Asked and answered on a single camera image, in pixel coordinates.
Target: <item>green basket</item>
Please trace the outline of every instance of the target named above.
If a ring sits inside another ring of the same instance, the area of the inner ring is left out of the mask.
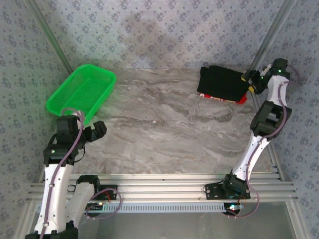
[[[111,71],[91,64],[81,65],[50,96],[46,109],[61,116],[64,108],[75,108],[84,112],[84,124],[88,124],[112,92],[115,80],[116,76]]]

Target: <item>black towel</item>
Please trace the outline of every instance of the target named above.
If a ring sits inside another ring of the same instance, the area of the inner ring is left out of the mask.
[[[220,66],[202,67],[197,91],[228,101],[240,101],[250,86],[240,79],[242,74]]]

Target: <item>patterned wallpaper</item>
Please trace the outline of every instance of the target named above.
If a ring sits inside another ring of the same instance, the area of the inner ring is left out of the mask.
[[[24,2],[0,8],[0,238],[11,239],[55,126],[44,104],[67,75]]]
[[[280,0],[36,0],[71,66],[247,67]]]
[[[296,68],[287,92],[293,109],[276,139],[284,170],[294,180],[311,234],[319,239],[319,1],[298,1],[266,55],[264,65],[282,57]]]

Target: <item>marble table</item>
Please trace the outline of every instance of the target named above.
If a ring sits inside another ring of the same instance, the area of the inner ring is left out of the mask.
[[[113,72],[114,91],[92,119],[103,120],[107,134],[86,146],[73,173],[229,173],[241,159],[255,114],[251,100],[200,97],[199,69]],[[264,151],[253,171],[270,165]]]

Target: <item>gray marble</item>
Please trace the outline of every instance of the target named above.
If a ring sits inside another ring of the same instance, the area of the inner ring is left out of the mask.
[[[200,97],[199,70],[114,70],[114,91],[92,122],[107,135],[86,147],[74,173],[229,173],[249,140],[244,105]],[[268,171],[263,152],[254,171]]]

